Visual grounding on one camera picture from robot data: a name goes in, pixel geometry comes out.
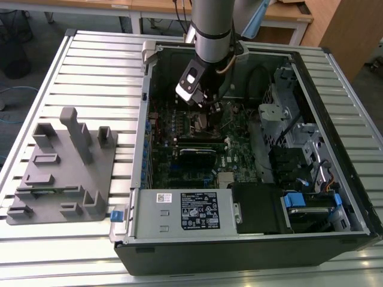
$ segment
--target metal slotted surface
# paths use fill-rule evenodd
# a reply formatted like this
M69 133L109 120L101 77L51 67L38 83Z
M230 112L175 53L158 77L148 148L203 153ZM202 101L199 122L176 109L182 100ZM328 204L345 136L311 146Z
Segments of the metal slotted surface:
M108 239L110 221L9 226L5 222L34 141L37 122L59 122L65 105L77 108L89 129L110 126L118 131L111 180L110 212L129 202L130 175L141 95L141 47L146 39L181 38L78 31L66 37L35 106L22 127L2 170L7 180L0 193L1 286L79 285L226 285L226 286L379 286L383 281L383 244L348 252L319 267L195 274L191 276L130 276ZM335 69L331 57L317 48L254 44L262 49L299 51L322 100L354 162L377 213L383 219L383 153L381 137L364 109Z

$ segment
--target black casing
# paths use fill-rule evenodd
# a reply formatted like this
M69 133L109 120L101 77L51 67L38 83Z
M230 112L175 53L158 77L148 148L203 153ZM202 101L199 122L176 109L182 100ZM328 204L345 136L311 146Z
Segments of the black casing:
M168 42L163 46L181 46ZM314 82L298 52L249 49L255 52L290 54L308 91L329 144L345 175L370 234L287 237L248 241L130 243L116 242L114 250L131 275L187 274L287 268L319 265L344 252L377 242L383 235L382 223L355 171L332 123Z

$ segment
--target blue tab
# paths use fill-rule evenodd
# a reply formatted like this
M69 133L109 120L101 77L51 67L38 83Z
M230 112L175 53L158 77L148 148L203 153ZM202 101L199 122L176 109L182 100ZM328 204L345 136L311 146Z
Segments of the blue tab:
M111 222L124 222L124 212L114 210L110 213L110 221Z
M305 207L305 199L303 198L302 193L288 193L283 197L285 201L285 205L287 208L289 207Z
M285 200L286 208L291 207L291 201L287 196L284 196L283 199Z
M341 199L341 196L340 196L338 193L336 193L336 194L334 195L334 199L335 199L335 202L336 202L336 205L337 205L337 206L342 205L342 199Z

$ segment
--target power supply label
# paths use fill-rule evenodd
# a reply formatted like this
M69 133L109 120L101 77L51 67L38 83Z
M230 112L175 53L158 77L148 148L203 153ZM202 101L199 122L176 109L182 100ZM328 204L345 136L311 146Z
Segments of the power supply label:
M181 227L220 229L217 193L181 193Z

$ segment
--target circuit board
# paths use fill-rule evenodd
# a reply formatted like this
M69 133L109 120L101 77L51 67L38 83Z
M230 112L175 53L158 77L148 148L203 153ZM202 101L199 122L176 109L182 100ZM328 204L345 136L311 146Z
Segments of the circuit board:
M152 104L152 188L227 188L234 181L257 182L248 111L234 101L221 104L220 123L209 128L203 111L191 111L183 103Z

